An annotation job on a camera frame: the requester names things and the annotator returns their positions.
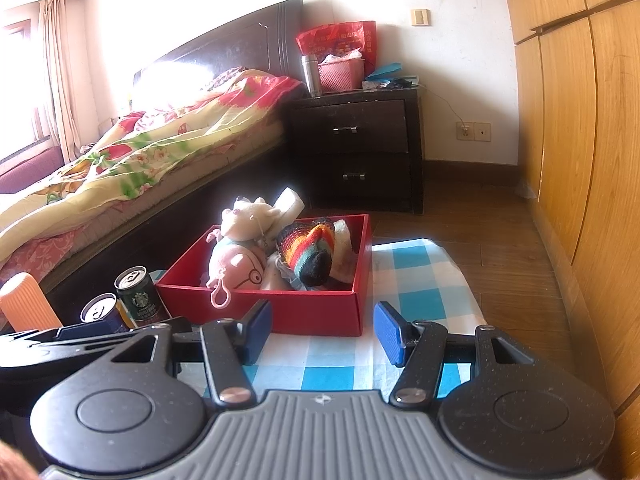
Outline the wall power socket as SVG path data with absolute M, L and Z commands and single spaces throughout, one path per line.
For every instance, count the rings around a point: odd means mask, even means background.
M 491 141 L 490 122 L 456 122 L 456 136 L 459 141 Z

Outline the blue items on nightstand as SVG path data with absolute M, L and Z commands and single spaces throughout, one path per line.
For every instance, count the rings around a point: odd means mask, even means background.
M 418 76 L 404 75 L 399 62 L 381 66 L 363 79 L 363 90 L 407 89 L 420 86 Z

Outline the purple window seat cushion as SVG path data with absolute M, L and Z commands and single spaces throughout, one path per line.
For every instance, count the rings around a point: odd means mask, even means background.
M 0 193 L 13 194 L 50 176 L 64 165 L 62 151 L 51 146 L 38 155 L 6 170 L 0 177 Z

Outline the white tissue pack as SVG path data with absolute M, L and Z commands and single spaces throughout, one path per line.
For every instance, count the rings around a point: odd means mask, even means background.
M 292 188 L 285 188 L 273 205 L 279 211 L 277 220 L 290 224 L 297 219 L 304 210 L 305 204 Z

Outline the pink plastic basket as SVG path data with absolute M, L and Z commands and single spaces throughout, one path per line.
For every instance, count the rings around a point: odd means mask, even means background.
M 364 79 L 364 59 L 348 58 L 319 65 L 324 93 L 359 90 Z

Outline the dark wooden bed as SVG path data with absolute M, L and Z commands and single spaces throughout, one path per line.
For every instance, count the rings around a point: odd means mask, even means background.
M 304 0 L 283 0 L 204 32 L 139 70 L 134 83 L 141 86 L 162 66 L 179 72 L 207 68 L 214 75 L 244 66 L 302 78 L 295 38 L 303 29 L 303 5 Z M 171 170 L 138 200 L 92 220 L 85 232 L 91 244 L 41 282 L 55 312 L 63 322 L 75 322 L 84 304 L 112 290 L 116 276 L 130 266 L 168 269 L 229 198 L 280 188 L 288 177 L 283 143 L 282 124 L 271 115 L 255 129 Z

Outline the steel thermos cup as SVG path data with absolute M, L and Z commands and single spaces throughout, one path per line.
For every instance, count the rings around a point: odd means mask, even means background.
M 315 54 L 305 54 L 302 56 L 303 72 L 309 94 L 313 98 L 322 96 L 322 85 L 319 73 L 318 58 Z

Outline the red gift bag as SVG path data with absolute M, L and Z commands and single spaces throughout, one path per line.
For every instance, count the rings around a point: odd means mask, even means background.
M 315 55 L 319 63 L 329 55 L 344 58 L 359 51 L 364 59 L 364 74 L 375 70 L 378 36 L 375 21 L 343 22 L 317 26 L 300 32 L 296 44 L 302 55 Z

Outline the blue yellow drink can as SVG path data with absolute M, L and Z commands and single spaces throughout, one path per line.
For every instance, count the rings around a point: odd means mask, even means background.
M 104 292 L 88 301 L 79 318 L 83 323 L 104 322 L 115 333 L 130 331 L 122 304 L 112 292 Z

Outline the dark Starbucks can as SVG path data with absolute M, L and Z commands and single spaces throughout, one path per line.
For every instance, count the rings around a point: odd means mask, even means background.
M 169 314 L 145 266 L 132 266 L 115 278 L 117 296 L 137 327 L 168 320 Z

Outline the wooden wardrobe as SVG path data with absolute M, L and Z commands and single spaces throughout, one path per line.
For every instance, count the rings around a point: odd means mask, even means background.
M 639 0 L 508 0 L 520 164 L 577 373 L 614 411 L 605 462 L 639 474 Z

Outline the beige curtain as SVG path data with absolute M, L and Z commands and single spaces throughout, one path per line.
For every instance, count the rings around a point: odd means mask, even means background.
M 65 39 L 66 0 L 40 0 L 38 11 L 40 92 L 37 110 L 40 128 L 61 149 L 64 162 L 71 162 L 79 156 L 81 142 L 73 108 Z

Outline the floral yellow quilt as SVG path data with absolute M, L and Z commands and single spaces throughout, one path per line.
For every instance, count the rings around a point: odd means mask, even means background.
M 1 206 L 1 263 L 32 240 L 76 230 L 117 203 L 135 200 L 198 155 L 242 138 L 303 88 L 289 76 L 240 70 L 179 106 L 132 121 L 119 139 L 11 194 Z

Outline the red cardboard box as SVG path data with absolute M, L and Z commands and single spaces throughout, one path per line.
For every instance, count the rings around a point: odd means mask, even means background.
M 369 278 L 372 270 L 371 222 L 367 214 L 344 214 L 352 248 L 358 259 L 355 276 L 346 288 L 297 290 L 234 290 L 228 307 L 210 302 L 212 291 L 202 284 L 212 248 L 204 237 L 196 242 L 156 283 L 168 312 L 202 325 L 218 318 L 240 318 L 254 303 L 267 299 L 272 307 L 275 333 L 304 336 L 358 337 L 367 321 Z

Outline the orange ribbed bottle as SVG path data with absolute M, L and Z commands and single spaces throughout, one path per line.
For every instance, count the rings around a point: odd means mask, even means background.
M 38 282 L 26 272 L 15 274 L 1 287 L 0 306 L 16 332 L 63 326 Z

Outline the pink pig plush toy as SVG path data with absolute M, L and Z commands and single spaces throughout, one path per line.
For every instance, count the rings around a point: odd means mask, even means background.
M 206 282 L 210 290 L 210 303 L 214 308 L 228 307 L 235 289 L 260 289 L 267 258 L 254 240 L 236 242 L 223 236 L 221 229 L 213 229 L 207 234 L 206 242 L 214 244 Z

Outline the blue white checkered cloth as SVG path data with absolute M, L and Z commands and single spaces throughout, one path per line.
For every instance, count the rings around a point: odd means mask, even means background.
M 399 377 L 373 333 L 372 308 L 389 302 L 408 321 L 435 321 L 450 332 L 473 333 L 483 323 L 465 278 L 431 240 L 402 240 L 371 248 L 367 321 L 358 337 L 304 336 L 272 331 L 257 362 L 245 371 L 257 392 L 368 390 L 390 394 Z M 266 271 L 262 290 L 295 290 Z

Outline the wall light switch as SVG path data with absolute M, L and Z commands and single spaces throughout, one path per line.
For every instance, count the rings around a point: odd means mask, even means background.
M 411 11 L 413 26 L 431 26 L 431 11 L 428 9 L 413 9 Z

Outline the rainbow striped knit hat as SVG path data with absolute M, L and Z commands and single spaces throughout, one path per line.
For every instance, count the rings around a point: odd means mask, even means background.
M 334 223 L 329 218 L 295 221 L 278 234 L 276 247 L 284 263 L 303 285 L 322 286 L 332 269 Z

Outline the cream plush doll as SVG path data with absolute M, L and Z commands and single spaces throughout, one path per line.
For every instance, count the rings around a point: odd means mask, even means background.
M 249 200 L 238 197 L 231 208 L 221 213 L 220 232 L 234 242 L 256 242 L 262 248 L 272 247 L 269 230 L 280 218 L 282 211 L 269 205 L 262 197 Z

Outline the dark wooden nightstand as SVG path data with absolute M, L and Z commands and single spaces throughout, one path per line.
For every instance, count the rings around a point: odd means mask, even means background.
M 417 88 L 359 90 L 286 104 L 285 134 L 305 202 L 420 214 L 420 97 Z

